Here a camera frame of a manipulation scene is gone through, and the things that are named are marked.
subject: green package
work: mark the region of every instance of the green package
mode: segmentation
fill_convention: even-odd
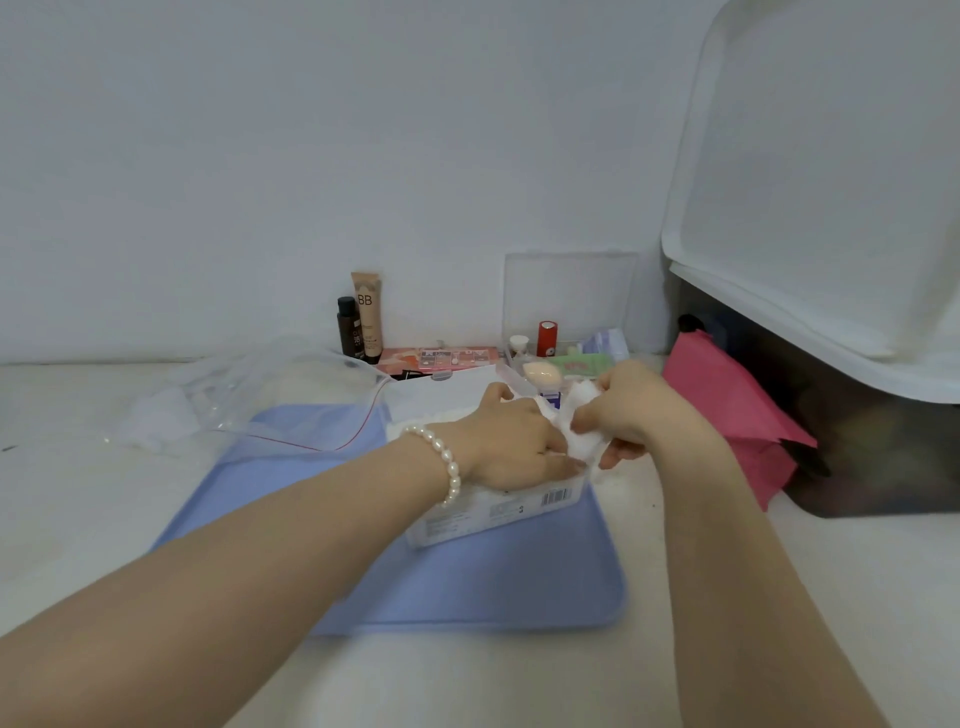
[[[565,356],[549,356],[548,361],[564,376],[584,376],[596,379],[608,369],[613,368],[613,359],[605,353],[572,353]]]

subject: black bottle cap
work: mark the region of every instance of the black bottle cap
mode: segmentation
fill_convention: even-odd
[[[353,317],[357,315],[357,301],[352,296],[341,296],[337,299],[337,305],[340,306],[340,315]]]

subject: bb cream tube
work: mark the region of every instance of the bb cream tube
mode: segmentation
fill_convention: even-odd
[[[383,332],[380,330],[380,276],[377,273],[351,273],[357,304],[360,306],[360,327],[363,329],[364,358],[376,364],[383,353]]]

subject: pearl bracelet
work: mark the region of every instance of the pearl bracelet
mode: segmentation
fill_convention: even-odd
[[[436,432],[422,425],[407,425],[403,428],[403,431],[422,437],[433,446],[433,449],[443,459],[446,465],[446,474],[450,476],[450,490],[447,492],[444,502],[441,503],[441,506],[445,508],[460,495],[460,466],[453,459],[453,453],[450,452],[450,448],[444,445],[444,441],[437,437]]]

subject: red cylindrical container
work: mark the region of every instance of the red cylindrical container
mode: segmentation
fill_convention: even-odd
[[[553,356],[557,353],[557,322],[541,321],[537,334],[537,356]]]

